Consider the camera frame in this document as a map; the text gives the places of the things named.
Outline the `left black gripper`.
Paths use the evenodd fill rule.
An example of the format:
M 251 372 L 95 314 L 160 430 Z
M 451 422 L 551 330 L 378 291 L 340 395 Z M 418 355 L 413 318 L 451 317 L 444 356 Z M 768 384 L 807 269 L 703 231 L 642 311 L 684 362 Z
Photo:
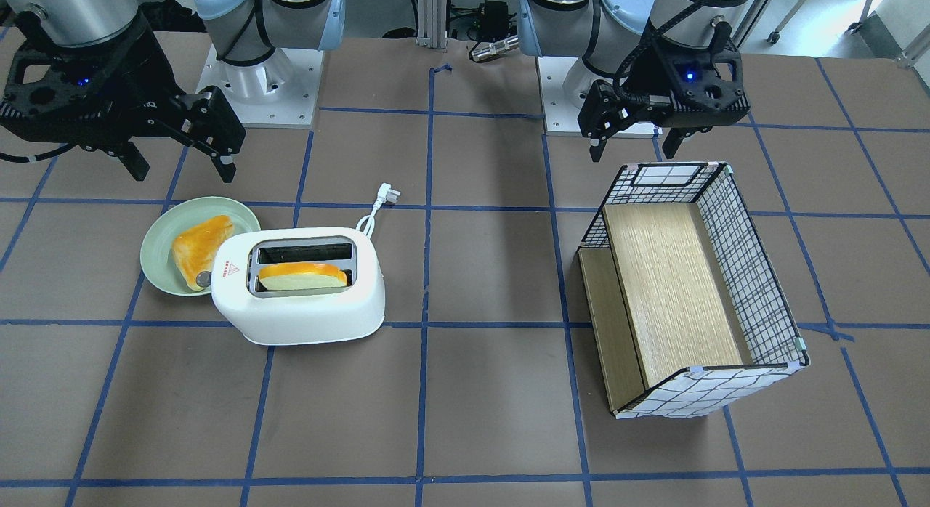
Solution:
M 668 129 L 661 150 L 670 161 L 690 137 L 745 117 L 751 104 L 730 34 L 717 28 L 708 46 L 698 48 L 658 39 L 632 64 L 630 91 L 595 80 L 578 114 L 592 162 L 600 162 L 608 139 L 635 123 Z

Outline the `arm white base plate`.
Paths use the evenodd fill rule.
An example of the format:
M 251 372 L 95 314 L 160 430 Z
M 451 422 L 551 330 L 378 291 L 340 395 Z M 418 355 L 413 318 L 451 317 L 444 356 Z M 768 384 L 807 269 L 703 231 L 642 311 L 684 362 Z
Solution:
M 247 129 L 311 129 L 326 53 L 279 48 L 262 63 L 237 67 L 209 48 L 198 89 L 216 86 Z
M 579 137 L 579 110 L 594 80 L 598 79 L 580 57 L 538 57 L 539 93 L 546 133 Z

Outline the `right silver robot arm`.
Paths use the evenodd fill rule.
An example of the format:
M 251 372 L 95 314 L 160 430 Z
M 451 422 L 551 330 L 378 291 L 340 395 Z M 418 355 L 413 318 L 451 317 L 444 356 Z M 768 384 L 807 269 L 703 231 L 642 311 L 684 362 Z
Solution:
M 289 52 L 338 48 L 346 9 L 346 0 L 193 0 L 193 9 L 174 0 L 5 1 L 25 40 L 2 92 L 2 126 L 55 149 L 2 160 L 34 163 L 80 147 L 113 157 L 137 182 L 150 167 L 135 137 L 194 147 L 232 182 L 241 114 L 308 100 Z M 159 31 L 209 34 L 219 79 L 185 91 Z

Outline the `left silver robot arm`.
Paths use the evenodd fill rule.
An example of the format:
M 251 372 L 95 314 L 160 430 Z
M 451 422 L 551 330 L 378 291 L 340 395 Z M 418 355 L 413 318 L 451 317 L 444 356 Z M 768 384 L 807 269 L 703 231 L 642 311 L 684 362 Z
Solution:
M 577 57 L 592 74 L 577 122 L 594 162 L 637 123 L 667 129 L 672 158 L 688 137 L 750 112 L 730 23 L 747 3 L 520 0 L 517 34 L 522 53 Z

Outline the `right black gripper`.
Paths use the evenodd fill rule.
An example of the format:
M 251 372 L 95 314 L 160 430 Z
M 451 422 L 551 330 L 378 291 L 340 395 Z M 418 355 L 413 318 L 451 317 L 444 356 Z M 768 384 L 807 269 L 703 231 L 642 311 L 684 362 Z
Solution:
M 2 94 L 2 126 L 27 142 L 102 146 L 136 182 L 150 165 L 130 137 L 170 137 L 206 154 L 224 183 L 235 179 L 245 126 L 218 86 L 184 94 L 146 17 L 116 37 L 55 46 L 37 17 L 19 16 L 26 40 Z

